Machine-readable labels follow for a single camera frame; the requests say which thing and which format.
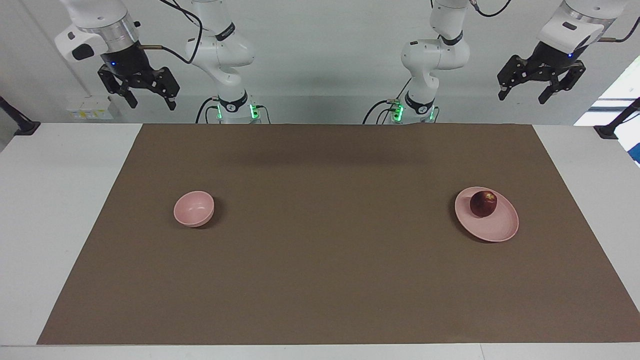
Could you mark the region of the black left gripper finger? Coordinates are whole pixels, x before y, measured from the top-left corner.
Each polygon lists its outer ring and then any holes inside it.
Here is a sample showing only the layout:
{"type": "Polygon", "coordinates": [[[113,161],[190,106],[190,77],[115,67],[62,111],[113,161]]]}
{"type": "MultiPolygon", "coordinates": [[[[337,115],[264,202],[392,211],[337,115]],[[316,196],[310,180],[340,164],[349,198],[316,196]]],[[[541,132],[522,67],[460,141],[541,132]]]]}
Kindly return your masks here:
{"type": "Polygon", "coordinates": [[[528,60],[519,55],[514,54],[507,60],[506,64],[497,75],[500,91],[498,99],[504,101],[510,91],[517,85],[528,82],[530,69],[528,68],[528,60]]]}
{"type": "Polygon", "coordinates": [[[549,76],[549,85],[538,96],[538,102],[540,105],[546,104],[551,96],[557,94],[560,91],[571,91],[575,84],[580,80],[581,76],[585,73],[585,64],[578,60],[563,73],[562,79],[557,74],[551,74],[549,76]]]}

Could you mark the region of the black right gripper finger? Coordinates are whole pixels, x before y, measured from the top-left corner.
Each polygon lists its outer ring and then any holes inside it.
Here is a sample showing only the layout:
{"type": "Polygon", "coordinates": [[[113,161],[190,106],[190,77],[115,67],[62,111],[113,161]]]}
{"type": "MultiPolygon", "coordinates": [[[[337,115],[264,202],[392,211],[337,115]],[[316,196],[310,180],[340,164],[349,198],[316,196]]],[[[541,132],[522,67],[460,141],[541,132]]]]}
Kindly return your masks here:
{"type": "Polygon", "coordinates": [[[111,73],[107,66],[101,66],[97,73],[106,91],[124,98],[131,109],[137,107],[138,101],[130,90],[128,80],[125,79],[122,83],[119,83],[114,73],[111,73]]]}
{"type": "Polygon", "coordinates": [[[151,71],[152,80],[150,91],[154,94],[162,96],[170,111],[176,109],[175,98],[178,96],[180,86],[169,68],[162,67],[151,71]]]}

